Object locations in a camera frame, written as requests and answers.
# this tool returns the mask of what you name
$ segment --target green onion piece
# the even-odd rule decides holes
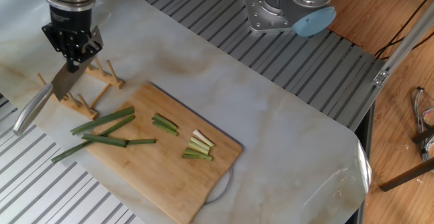
[[[194,142],[195,144],[199,145],[200,147],[203,147],[204,149],[210,150],[211,147],[206,145],[205,143],[202,143],[199,139],[195,138],[194,136],[190,137],[190,141]]]
[[[177,131],[177,129],[178,129],[178,127],[175,126],[175,124],[173,124],[171,121],[169,121],[168,119],[162,117],[161,115],[159,115],[159,114],[157,114],[157,113],[154,114],[154,117],[152,117],[152,119],[153,119],[155,122],[158,122],[158,123],[160,123],[161,125],[163,125],[163,126],[165,126],[165,127],[167,127],[167,128],[170,128],[170,129],[172,129],[172,130],[174,130],[174,131]]]
[[[91,134],[84,134],[81,138],[89,141],[104,143],[104,144],[118,146],[118,147],[127,147],[127,142],[119,138],[109,138],[106,136],[96,136]]]
[[[165,127],[163,124],[160,124],[159,122],[153,122],[152,125],[157,126],[158,128],[165,130],[167,133],[170,133],[174,136],[178,136],[177,132],[175,132],[174,130],[172,130],[170,128]]]
[[[114,126],[110,127],[109,129],[105,130],[104,132],[101,132],[99,134],[99,136],[108,136],[110,133],[116,131],[117,129],[121,128],[122,126],[128,124],[129,122],[131,122],[133,119],[135,118],[134,115],[130,115],[127,118],[123,119],[121,122],[115,124]],[[60,155],[57,155],[56,157],[52,158],[52,162],[53,164],[59,162],[60,160],[63,160],[64,158],[74,154],[75,152],[77,152],[80,149],[84,149],[86,146],[92,144],[92,141],[85,141],[82,142],[81,144],[72,147],[68,150],[66,150],[65,152],[61,153]]]
[[[194,150],[196,150],[196,151],[198,151],[198,152],[201,152],[201,153],[203,153],[203,154],[206,154],[206,155],[210,152],[209,150],[206,150],[206,149],[204,149],[203,147],[200,147],[199,145],[195,144],[195,143],[192,142],[192,141],[189,141],[189,142],[187,143],[187,145],[189,146],[189,148],[194,149]]]
[[[185,154],[185,155],[202,155],[202,153],[199,153],[198,151],[196,151],[196,150],[192,150],[192,149],[190,149],[190,148],[186,148],[186,149],[184,150],[184,154]]]
[[[129,140],[127,142],[127,145],[140,145],[140,144],[149,144],[149,143],[156,143],[157,139],[135,139],[135,140]]]
[[[202,133],[200,131],[195,130],[193,132],[193,135],[197,136],[198,139],[200,139],[204,143],[208,144],[208,146],[210,146],[210,147],[214,146],[214,143],[212,143],[212,141],[210,141],[208,138],[206,138],[204,135],[202,135]]]
[[[182,155],[184,159],[203,159],[207,161],[212,161],[212,156],[209,155]]]
[[[106,116],[100,117],[98,119],[95,119],[92,122],[84,123],[83,125],[72,129],[71,132],[73,133],[73,135],[76,135],[80,132],[84,132],[86,130],[95,128],[97,126],[101,126],[102,124],[105,124],[107,122],[111,122],[115,119],[119,119],[119,118],[122,118],[124,116],[131,115],[132,113],[134,113],[134,108],[128,107],[128,108],[122,109],[118,112],[111,113],[110,115],[106,115]]]
[[[60,155],[57,155],[56,157],[52,158],[53,164],[55,164],[55,163],[59,162],[60,160],[63,160],[64,158],[74,154],[75,152],[77,152],[80,149],[84,149],[86,146],[88,146],[92,143],[93,143],[92,141],[85,141],[84,143],[80,143],[79,145],[66,150],[65,152],[61,153]]]

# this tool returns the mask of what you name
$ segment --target knife handle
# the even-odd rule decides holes
[[[47,84],[25,106],[14,124],[15,135],[20,136],[28,128],[28,126],[33,122],[36,116],[38,116],[39,112],[41,112],[43,106],[47,103],[48,99],[53,94],[53,91],[53,84]]]

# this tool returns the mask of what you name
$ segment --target blue cap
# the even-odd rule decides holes
[[[329,26],[336,17],[336,10],[333,6],[325,7],[308,14],[297,21],[292,28],[297,35],[308,37],[324,30]]]

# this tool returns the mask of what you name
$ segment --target white scallion stalk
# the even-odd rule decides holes
[[[203,147],[207,150],[210,150],[210,146],[208,146],[205,143],[202,143],[199,139],[195,138],[194,136],[190,137],[190,141],[194,142],[195,144],[199,145],[200,147]]]
[[[214,146],[214,143],[210,141],[208,138],[206,138],[200,131],[195,130],[193,132],[193,135],[195,135],[198,139],[202,140],[202,142],[208,144],[208,146],[210,147]]]
[[[196,150],[196,151],[198,151],[198,152],[201,152],[201,153],[203,153],[203,154],[206,154],[206,155],[208,155],[208,153],[210,152],[209,150],[206,150],[206,149],[204,149],[203,147],[200,147],[199,145],[195,144],[195,143],[192,142],[192,141],[189,141],[189,142],[187,143],[187,145],[189,146],[189,148],[194,149],[194,150]]]

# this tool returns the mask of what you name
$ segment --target metal slatted table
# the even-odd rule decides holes
[[[147,0],[186,28],[312,107],[355,130],[379,88],[383,65],[331,31],[252,32],[243,0]],[[38,127],[13,135],[17,110],[0,98],[0,224],[143,223]]]

